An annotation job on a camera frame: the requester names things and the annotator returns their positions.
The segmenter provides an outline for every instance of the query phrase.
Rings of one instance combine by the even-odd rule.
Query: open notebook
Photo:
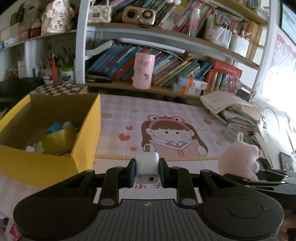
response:
[[[214,114],[218,114],[229,106],[252,106],[242,98],[225,91],[214,91],[200,97],[202,103]]]

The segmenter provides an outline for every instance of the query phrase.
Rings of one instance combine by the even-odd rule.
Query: metal screw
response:
[[[115,203],[115,201],[111,198],[105,198],[101,200],[101,204],[104,206],[111,206]]]
[[[192,198],[185,198],[182,200],[182,204],[185,206],[192,206],[192,205],[196,204],[196,201]]]

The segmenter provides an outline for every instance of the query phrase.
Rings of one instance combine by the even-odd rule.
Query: checkered board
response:
[[[79,94],[84,85],[71,85],[70,87],[56,84],[56,85],[42,85],[31,91],[30,94],[44,94],[44,95],[74,95]]]

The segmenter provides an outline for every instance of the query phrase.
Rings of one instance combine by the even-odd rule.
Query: white handbag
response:
[[[91,2],[89,7],[89,17],[88,23],[110,23],[112,6],[109,5],[109,0],[107,0],[107,5],[96,5],[94,6],[95,0]]]

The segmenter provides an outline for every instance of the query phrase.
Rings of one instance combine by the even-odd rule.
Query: pink bottle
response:
[[[149,89],[151,86],[155,55],[136,53],[133,87],[141,90]]]

